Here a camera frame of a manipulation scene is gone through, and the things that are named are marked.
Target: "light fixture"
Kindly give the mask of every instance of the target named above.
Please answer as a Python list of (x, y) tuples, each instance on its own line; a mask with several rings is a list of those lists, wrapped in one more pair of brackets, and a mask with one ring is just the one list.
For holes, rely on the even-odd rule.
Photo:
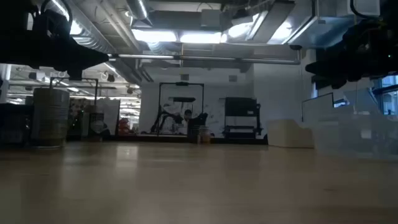
[(133, 108), (138, 108), (137, 106), (130, 105), (130, 106), (120, 106), (121, 109), (133, 109)]
[(77, 92), (79, 92), (79, 89), (77, 89), (77, 88), (73, 88), (73, 87), (72, 87), (72, 88), (68, 88), (68, 90), (70, 90), (70, 91), (74, 91), (74, 92), (76, 92), (76, 93), (77, 93)]
[(132, 29), (135, 38), (140, 41), (156, 43), (156, 42), (175, 42), (177, 37), (170, 30), (138, 30)]
[(111, 100), (138, 100), (137, 97), (133, 96), (115, 96), (115, 97), (109, 97)]
[(186, 32), (180, 38), (182, 43), (193, 44), (219, 44), (221, 40), (221, 33), (208, 33), (208, 32)]
[(246, 34), (247, 32), (249, 32), (252, 24), (253, 24), (252, 22), (246, 22), (246, 23), (232, 26), (228, 30), (228, 35), (232, 38), (237, 38), (243, 34)]
[[(69, 14), (68, 14), (67, 10), (63, 6), (61, 6), (61, 4), (59, 4), (58, 1), (52, 0), (52, 2), (61, 10), (62, 14), (67, 19), (69, 19)], [(81, 34), (82, 31), (83, 31), (83, 29), (79, 26), (79, 24), (77, 24), (76, 21), (73, 21), (72, 26), (70, 28), (70, 34), (78, 35), (78, 34)]]
[(228, 35), (223, 34), (223, 35), (221, 36), (220, 42), (221, 42), (221, 43), (226, 43), (227, 41), (228, 41)]

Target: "ceiling duct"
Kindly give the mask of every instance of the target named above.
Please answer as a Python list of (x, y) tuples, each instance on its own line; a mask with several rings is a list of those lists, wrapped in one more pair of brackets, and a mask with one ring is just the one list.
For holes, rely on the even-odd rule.
[(148, 12), (146, 9), (145, 0), (127, 0), (127, 8), (131, 15), (152, 27), (152, 22), (148, 18)]
[(267, 14), (262, 13), (260, 15), (250, 31), (248, 39), (268, 43), (277, 29), (285, 22), (294, 6), (293, 1), (276, 0)]
[[(80, 35), (73, 35), (73, 38), (78, 44), (85, 47), (95, 49), (104, 53), (115, 53), (115, 48), (108, 42), (103, 34), (93, 25), (93, 23), (86, 17), (86, 15), (76, 6), (72, 0), (66, 0), (71, 10), (73, 11), (74, 18), (83, 28)], [(117, 62), (110, 62), (111, 65), (120, 73), (120, 75), (129, 83), (140, 84), (142, 78), (139, 72), (128, 66), (127, 62), (118, 60)]]
[[(202, 26), (201, 12), (154, 11), (150, 14), (154, 29), (197, 30), (220, 32), (220, 27)], [(143, 21), (132, 24), (133, 29), (152, 28)]]

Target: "white wall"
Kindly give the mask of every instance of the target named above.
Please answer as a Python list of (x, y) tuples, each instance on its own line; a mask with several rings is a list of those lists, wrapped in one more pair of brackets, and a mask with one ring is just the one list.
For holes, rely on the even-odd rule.
[[(148, 83), (141, 86), (141, 113), (139, 117), (139, 131), (150, 132), (155, 122), (159, 106), (159, 84)], [(175, 96), (186, 94), (175, 92)], [(222, 138), (224, 127), (224, 99), (226, 97), (253, 97), (251, 85), (207, 85), (205, 84), (204, 112), (208, 113), (206, 125), (216, 137)]]
[(352, 91), (352, 90), (357, 90), (357, 89), (362, 90), (362, 89), (371, 88), (371, 87), (373, 87), (373, 82), (369, 78), (362, 78), (358, 82), (347, 82), (344, 86), (342, 86), (338, 90), (332, 89), (331, 86), (322, 88), (322, 89), (318, 90), (318, 96), (333, 92), (333, 98), (336, 101), (336, 100), (340, 100), (340, 99), (344, 98), (345, 91)]
[(313, 74), (306, 64), (315, 61), (315, 51), (308, 50), (301, 65), (254, 64), (254, 96), (261, 104), (263, 135), (266, 122), (273, 119), (302, 120), (302, 101), (311, 98)]
[(236, 75), (238, 83), (246, 81), (246, 74), (234, 68), (168, 68), (146, 67), (155, 82), (180, 82), (180, 74), (189, 74), (190, 83), (228, 84), (229, 76)]

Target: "pipe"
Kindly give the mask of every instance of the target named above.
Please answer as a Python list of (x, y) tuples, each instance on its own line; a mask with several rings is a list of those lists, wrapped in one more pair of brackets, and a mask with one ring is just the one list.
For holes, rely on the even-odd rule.
[(127, 0), (127, 8), (133, 17), (139, 19), (148, 26), (153, 26), (148, 18), (145, 0)]
[(155, 60), (213, 60), (220, 62), (241, 62), (241, 63), (268, 63), (281, 65), (300, 65), (301, 60), (278, 60), (273, 58), (232, 58), (232, 57), (209, 57), (192, 55), (138, 55), (138, 54), (109, 54), (110, 58), (139, 58)]
[[(87, 16), (77, 7), (72, 0), (66, 0), (73, 11), (76, 21), (84, 28), (84, 34), (92, 36), (94, 40), (89, 40), (89, 44), (94, 44), (94, 49), (100, 52), (116, 52), (116, 49), (109, 42), (108, 39), (94, 26), (94, 24), (87, 18)], [(119, 70), (122, 77), (129, 83), (141, 83), (141, 77), (134, 73), (134, 68), (129, 67), (124, 62), (117, 62), (117, 70)]]
[(124, 24), (124, 21), (122, 20), (122, 18), (120, 18), (120, 15), (114, 9), (114, 6), (108, 0), (102, 0), (101, 2), (106, 6), (108, 11), (112, 14), (112, 16), (116, 20), (116, 22), (118, 22), (119, 26), (122, 28), (122, 30), (124, 31), (124, 33), (126, 34), (128, 39), (134, 44), (134, 46), (135, 46), (134, 51), (140, 52), (141, 47), (139, 45), (139, 42), (132, 34), (131, 29), (129, 27), (127, 28), (127, 26)]
[(131, 40), (126, 36), (126, 34), (120, 29), (120, 27), (116, 24), (116, 22), (113, 20), (112, 16), (105, 10), (105, 8), (101, 4), (101, 0), (97, 0), (97, 6), (104, 12), (105, 18), (111, 23), (113, 28), (116, 30), (116, 32), (121, 36), (121, 38), (124, 40), (124, 42), (131, 48), (135, 48), (134, 43), (131, 42)]
[[(40, 88), (46, 88), (49, 87), (48, 85), (44, 85), (44, 84), (25, 84), (25, 83), (10, 83), (10, 86), (31, 86), (31, 87), (40, 87)], [(95, 89), (95, 86), (81, 86), (81, 85), (68, 85), (68, 86), (64, 86), (64, 85), (58, 85), (55, 86), (54, 88), (83, 88), (83, 89)], [(98, 89), (102, 89), (102, 90), (116, 90), (117, 88), (114, 86), (99, 86)]]

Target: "ceiling light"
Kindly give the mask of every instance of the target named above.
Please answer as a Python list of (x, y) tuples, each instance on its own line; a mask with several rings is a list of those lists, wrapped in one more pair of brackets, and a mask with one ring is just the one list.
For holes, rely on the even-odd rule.
[(74, 92), (79, 92), (79, 89), (77, 89), (77, 88), (68, 88), (68, 90), (74, 91)]
[(247, 22), (236, 26), (232, 26), (228, 30), (228, 35), (231, 36), (232, 38), (237, 38), (243, 34), (246, 34), (247, 32), (249, 32), (252, 24), (253, 24), (252, 22)]
[(137, 97), (132, 96), (116, 96), (116, 97), (109, 97), (111, 100), (138, 100)]
[(275, 34), (272, 36), (272, 39), (285, 39), (292, 33), (292, 25), (289, 22), (284, 22), (280, 27), (275, 31)]
[(72, 26), (70, 28), (71, 35), (79, 35), (83, 31), (83, 28), (79, 26), (75, 21), (72, 22)]
[(190, 32), (182, 35), (180, 41), (182, 43), (193, 44), (219, 44), (221, 40), (221, 33), (205, 33), (205, 32)]
[(175, 42), (177, 37), (173, 31), (153, 31), (153, 30), (137, 30), (133, 29), (132, 33), (137, 40), (154, 43), (154, 42)]

